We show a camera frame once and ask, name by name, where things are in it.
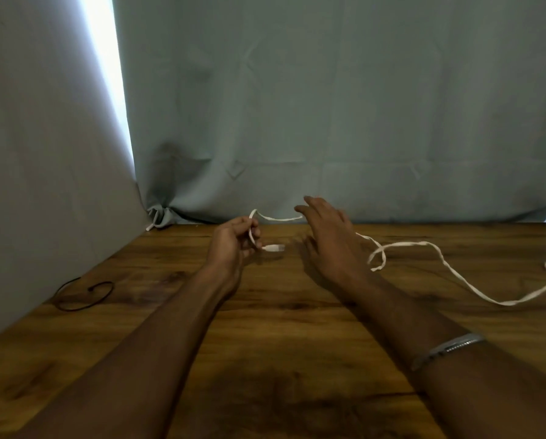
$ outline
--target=left hand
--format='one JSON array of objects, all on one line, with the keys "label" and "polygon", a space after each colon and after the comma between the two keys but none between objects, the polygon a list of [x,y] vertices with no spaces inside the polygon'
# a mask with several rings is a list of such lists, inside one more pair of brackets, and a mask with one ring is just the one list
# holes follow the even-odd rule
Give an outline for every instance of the left hand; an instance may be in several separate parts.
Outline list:
[{"label": "left hand", "polygon": [[232,293],[239,285],[244,259],[256,252],[248,238],[249,230],[253,232],[257,248],[262,247],[259,240],[261,230],[258,226],[257,219],[242,216],[223,223],[214,230],[204,268],[223,281],[225,295]]}]

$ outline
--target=right hand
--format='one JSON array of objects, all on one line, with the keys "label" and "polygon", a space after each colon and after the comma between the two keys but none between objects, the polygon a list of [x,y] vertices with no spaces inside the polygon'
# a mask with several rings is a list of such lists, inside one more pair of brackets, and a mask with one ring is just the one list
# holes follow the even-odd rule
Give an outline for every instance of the right hand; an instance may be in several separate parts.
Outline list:
[{"label": "right hand", "polygon": [[307,237],[305,244],[313,265],[340,288],[366,283],[369,268],[348,216],[322,198],[304,200],[308,206],[296,206],[295,211],[312,227],[313,238]]}]

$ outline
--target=wood grain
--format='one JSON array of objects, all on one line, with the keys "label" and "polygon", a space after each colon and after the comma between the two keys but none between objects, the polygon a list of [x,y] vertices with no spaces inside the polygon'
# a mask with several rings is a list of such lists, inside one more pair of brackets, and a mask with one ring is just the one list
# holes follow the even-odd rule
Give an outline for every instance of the wood grain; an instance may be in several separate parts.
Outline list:
[{"label": "wood grain", "polygon": [[[203,262],[213,227],[146,233],[64,290],[116,283],[101,305],[44,303],[0,334],[0,438],[20,428],[138,326]],[[300,255],[304,225],[266,225],[283,255],[257,258],[214,318],[181,395],[170,437],[442,438],[438,424],[357,308],[318,285]],[[496,299],[546,283],[546,224],[360,225],[381,243],[427,240]],[[546,294],[513,308],[482,301],[430,248],[387,251],[382,273],[416,298],[546,372]]]}]

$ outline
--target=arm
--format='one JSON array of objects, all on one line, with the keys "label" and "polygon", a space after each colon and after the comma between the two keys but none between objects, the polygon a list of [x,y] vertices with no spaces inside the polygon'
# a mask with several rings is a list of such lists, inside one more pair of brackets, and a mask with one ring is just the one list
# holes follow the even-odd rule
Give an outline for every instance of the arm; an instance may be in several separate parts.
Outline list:
[{"label": "arm", "polygon": [[216,228],[206,264],[15,438],[163,437],[198,341],[218,303],[238,285],[243,258],[254,251],[249,229],[260,235],[248,217]]},{"label": "arm", "polygon": [[[312,263],[383,330],[401,359],[468,331],[371,273],[352,224],[325,200],[296,206],[310,223]],[[455,437],[546,438],[546,375],[488,342],[469,345],[417,371],[438,414]]]}]

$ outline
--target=forearm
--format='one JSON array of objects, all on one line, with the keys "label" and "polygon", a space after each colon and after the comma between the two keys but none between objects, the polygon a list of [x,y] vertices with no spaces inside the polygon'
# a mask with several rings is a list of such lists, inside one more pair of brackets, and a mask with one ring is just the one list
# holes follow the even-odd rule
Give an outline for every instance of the forearm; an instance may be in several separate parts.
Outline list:
[{"label": "forearm", "polygon": [[218,272],[196,273],[17,437],[161,437],[221,283]]},{"label": "forearm", "polygon": [[[347,288],[407,365],[467,333],[380,277]],[[546,375],[488,342],[439,357],[417,375],[455,437],[546,438]]]}]

